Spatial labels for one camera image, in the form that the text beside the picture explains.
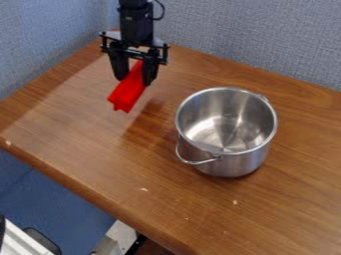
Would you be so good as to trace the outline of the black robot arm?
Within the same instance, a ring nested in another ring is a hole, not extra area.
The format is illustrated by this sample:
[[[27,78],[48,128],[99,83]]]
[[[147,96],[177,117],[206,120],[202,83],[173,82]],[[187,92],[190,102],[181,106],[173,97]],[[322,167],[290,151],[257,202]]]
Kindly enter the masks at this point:
[[[122,81],[130,72],[130,59],[142,62],[143,85],[147,87],[158,77],[159,65],[170,59],[170,45],[155,36],[154,5],[166,9],[161,0],[119,0],[119,31],[103,31],[102,51],[108,54],[115,77]]]

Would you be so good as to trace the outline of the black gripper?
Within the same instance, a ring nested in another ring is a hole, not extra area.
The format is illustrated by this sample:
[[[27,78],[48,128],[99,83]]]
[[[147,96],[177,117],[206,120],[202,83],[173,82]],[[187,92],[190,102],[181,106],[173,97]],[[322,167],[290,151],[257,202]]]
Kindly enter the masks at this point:
[[[128,59],[142,60],[143,83],[149,87],[158,77],[159,65],[170,61],[170,45],[158,37],[130,43],[122,39],[119,31],[106,31],[99,36],[102,51],[108,54],[116,79],[122,81],[130,72]]]

